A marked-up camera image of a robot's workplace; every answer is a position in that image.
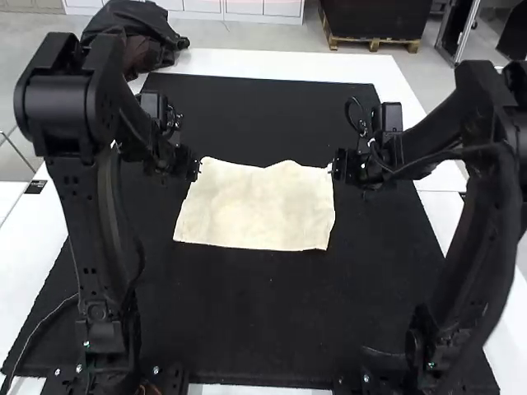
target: floor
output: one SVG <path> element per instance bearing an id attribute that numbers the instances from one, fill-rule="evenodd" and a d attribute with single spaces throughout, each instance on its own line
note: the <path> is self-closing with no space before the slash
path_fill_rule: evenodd
<path id="1" fill-rule="evenodd" d="M 190 38 L 195 48 L 261 49 L 277 51 L 330 52 L 317 13 L 317 2 L 307 0 L 302 26 L 276 26 L 222 21 L 170 21 L 174 29 Z M 0 130 L 8 133 L 15 127 L 12 92 L 16 79 L 30 61 L 36 48 L 49 31 L 71 31 L 80 35 L 89 16 L 16 14 L 0 12 Z M 418 54 L 411 55 L 399 46 L 382 46 L 382 54 L 393 55 L 423 108 L 430 112 L 455 88 L 454 73 L 434 50 L 441 21 L 430 20 L 422 37 Z M 465 58 L 490 59 L 503 66 L 506 60 L 494 49 L 498 35 L 487 24 L 480 23 L 472 32 Z M 339 53 L 369 53 L 365 45 L 341 47 Z M 11 139 L 33 167 L 32 145 L 17 129 Z M 0 181 L 28 180 L 29 166 L 8 144 L 0 146 Z"/>

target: black mat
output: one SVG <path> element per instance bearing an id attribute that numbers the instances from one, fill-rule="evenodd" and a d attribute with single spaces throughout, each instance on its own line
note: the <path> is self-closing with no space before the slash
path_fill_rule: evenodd
<path id="1" fill-rule="evenodd" d="M 258 166 L 285 159 L 326 166 L 337 147 L 355 142 L 345 100 L 378 103 L 369 85 L 152 74 L 145 89 L 163 91 L 184 113 L 184 142 L 194 150 Z M 138 165 L 124 165 L 122 175 L 126 207 L 147 250 L 138 287 L 142 358 L 150 366 L 181 361 L 195 380 L 324 387 L 338 372 L 356 372 L 361 345 L 402 352 L 413 307 L 442 263 L 411 183 L 368 202 L 335 185 L 328 251 L 279 253 L 176 243 L 188 185 L 162 187 Z M 36 321 L 75 287 L 64 247 L 4 371 Z M 74 310 L 32 350 L 23 374 L 76 362 Z M 483 353 L 475 372 L 476 383 L 493 383 Z"/>

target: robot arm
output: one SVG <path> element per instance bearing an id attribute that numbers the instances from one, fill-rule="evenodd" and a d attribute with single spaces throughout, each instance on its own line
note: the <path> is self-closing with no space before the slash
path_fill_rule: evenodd
<path id="1" fill-rule="evenodd" d="M 463 367 L 501 317 L 525 231 L 527 63 L 511 63 L 500 76 L 490 62 L 464 62 L 455 80 L 456 90 L 406 131 L 399 103 L 374 109 L 369 123 L 359 123 L 357 148 L 338 150 L 333 161 L 335 179 L 364 189 L 420 179 L 447 159 L 467 165 L 464 210 L 443 272 L 408 328 L 403 393 L 460 386 Z"/>
<path id="2" fill-rule="evenodd" d="M 145 262 L 120 196 L 120 160 L 188 181 L 198 173 L 178 140 L 181 116 L 162 95 L 134 97 L 123 51 L 117 36 L 100 35 L 85 49 L 73 34 L 50 33 L 15 90 L 16 121 L 45 158 L 68 226 L 87 372 L 79 393 L 95 383 L 103 393 L 135 393 L 141 377 L 134 285 Z"/>

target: cabinet drawer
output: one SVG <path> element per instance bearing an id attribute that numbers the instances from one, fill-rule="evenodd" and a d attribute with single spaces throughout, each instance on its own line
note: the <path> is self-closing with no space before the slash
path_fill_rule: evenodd
<path id="1" fill-rule="evenodd" d="M 221 0 L 183 0 L 184 11 L 222 12 Z"/>
<path id="2" fill-rule="evenodd" d="M 183 0 L 154 0 L 154 3 L 169 11 L 183 10 Z"/>
<path id="3" fill-rule="evenodd" d="M 263 15 L 264 0 L 226 0 L 226 12 L 230 14 Z"/>
<path id="4" fill-rule="evenodd" d="M 301 0 L 263 0 L 263 14 L 269 16 L 300 16 Z"/>
<path id="5" fill-rule="evenodd" d="M 101 0 L 66 0 L 68 7 L 91 7 L 101 8 L 103 3 Z"/>

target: white cloth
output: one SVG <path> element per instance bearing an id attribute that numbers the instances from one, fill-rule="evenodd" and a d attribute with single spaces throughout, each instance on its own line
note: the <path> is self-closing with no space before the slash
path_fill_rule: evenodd
<path id="1" fill-rule="evenodd" d="M 174 240 L 241 249 L 327 249 L 335 222 L 326 169 L 292 160 L 262 169 L 203 158 Z"/>

